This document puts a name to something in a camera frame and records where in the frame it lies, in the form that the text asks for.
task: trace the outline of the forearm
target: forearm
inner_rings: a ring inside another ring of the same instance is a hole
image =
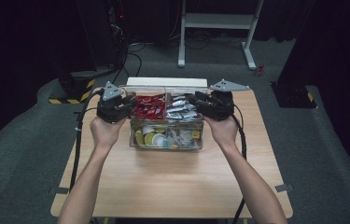
[[[106,156],[106,152],[96,149],[92,152],[87,165],[64,202],[58,223],[90,222]]]
[[[220,146],[238,181],[247,208],[257,223],[287,223],[271,188],[242,157],[236,146]]]

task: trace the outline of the wrist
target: wrist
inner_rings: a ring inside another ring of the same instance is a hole
[[[217,144],[223,151],[238,150],[238,147],[236,146],[235,142],[217,142]]]
[[[92,152],[92,156],[96,159],[103,159],[108,156],[108,153],[110,152],[111,147],[109,146],[99,146],[97,145],[95,149]]]

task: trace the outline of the black curtain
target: black curtain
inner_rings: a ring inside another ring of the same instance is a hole
[[[111,52],[107,44],[101,44],[93,57],[89,43],[107,35],[87,36],[85,25],[77,0],[0,1],[0,130],[35,105],[38,90],[58,78],[60,69],[70,76],[70,72],[94,70],[96,62],[108,61],[98,57]]]
[[[315,0],[265,0],[254,39],[278,42],[297,38]]]
[[[350,0],[315,2],[278,85],[316,85],[350,156]]]

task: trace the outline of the yellow label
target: yellow label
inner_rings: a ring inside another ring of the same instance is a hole
[[[192,138],[201,138],[201,132],[198,130],[192,131]]]

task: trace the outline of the yellow black tape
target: yellow black tape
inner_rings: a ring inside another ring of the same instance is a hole
[[[49,102],[53,105],[64,105],[64,104],[76,105],[81,103],[80,101],[75,99],[49,99]]]
[[[71,104],[71,105],[76,105],[76,104],[81,104],[83,103],[91,94],[91,89],[93,84],[95,83],[95,79],[90,80],[86,88],[84,90],[84,93],[81,94],[79,99],[57,99],[57,98],[49,98],[49,102],[54,105],[62,105],[62,104]]]
[[[310,92],[308,92],[308,99],[310,102],[312,102],[314,100],[314,96],[312,96],[312,94]]]

